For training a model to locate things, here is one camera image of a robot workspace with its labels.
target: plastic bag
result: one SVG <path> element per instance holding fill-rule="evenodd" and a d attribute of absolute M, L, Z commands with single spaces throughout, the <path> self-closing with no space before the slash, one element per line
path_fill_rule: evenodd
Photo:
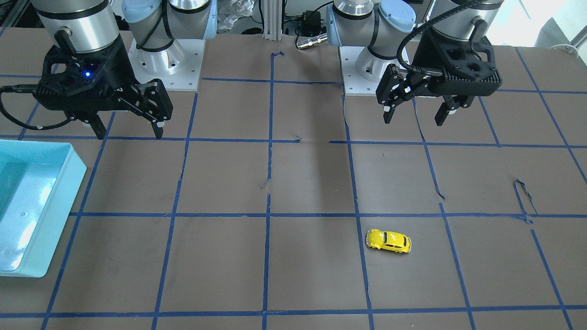
<path fill-rule="evenodd" d="M 230 31 L 239 18 L 252 16 L 254 6 L 255 0 L 218 0 L 217 32 Z"/>

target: metal post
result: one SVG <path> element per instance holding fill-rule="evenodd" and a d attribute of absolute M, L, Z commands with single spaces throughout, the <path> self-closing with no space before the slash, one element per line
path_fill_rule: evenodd
<path fill-rule="evenodd" d="M 264 0 L 262 2 L 263 13 L 265 14 L 265 30 L 263 38 L 273 41 L 281 41 L 282 31 L 282 8 L 281 0 Z"/>
<path fill-rule="evenodd" d="M 580 48 L 587 41 L 587 26 L 585 26 L 576 37 L 571 41 L 571 45 Z"/>

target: light blue plastic bin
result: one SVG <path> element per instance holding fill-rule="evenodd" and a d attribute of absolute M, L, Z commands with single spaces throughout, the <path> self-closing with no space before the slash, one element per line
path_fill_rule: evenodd
<path fill-rule="evenodd" d="M 0 276 L 47 273 L 85 172 L 69 143 L 0 140 Z"/>

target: light blue joint cap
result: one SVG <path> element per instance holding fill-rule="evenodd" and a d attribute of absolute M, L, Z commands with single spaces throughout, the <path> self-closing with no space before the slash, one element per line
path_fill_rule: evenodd
<path fill-rule="evenodd" d="M 123 0 L 124 19 L 132 24 L 149 17 L 161 5 L 161 0 Z"/>
<path fill-rule="evenodd" d="M 208 24 L 206 24 L 206 30 L 204 31 L 203 40 L 214 39 L 216 37 L 216 29 L 218 26 L 218 4 L 216 0 L 210 0 L 210 14 L 208 16 Z"/>
<path fill-rule="evenodd" d="M 387 23 L 404 33 L 410 33 L 414 28 L 416 13 L 402 0 L 382 0 L 379 11 Z"/>
<path fill-rule="evenodd" d="M 329 44 L 337 47 L 342 46 L 340 35 L 338 34 L 338 29 L 336 28 L 336 17 L 334 15 L 334 11 L 332 11 L 332 5 L 326 7 L 326 34 L 328 35 Z"/>

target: yellow toy car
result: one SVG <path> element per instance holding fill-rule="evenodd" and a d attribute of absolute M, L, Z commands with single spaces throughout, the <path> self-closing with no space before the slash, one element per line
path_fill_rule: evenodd
<path fill-rule="evenodd" d="M 388 250 L 397 253 L 408 253 L 411 251 L 411 239 L 393 231 L 380 231 L 371 229 L 365 236 L 365 244 L 369 248 L 377 250 Z"/>

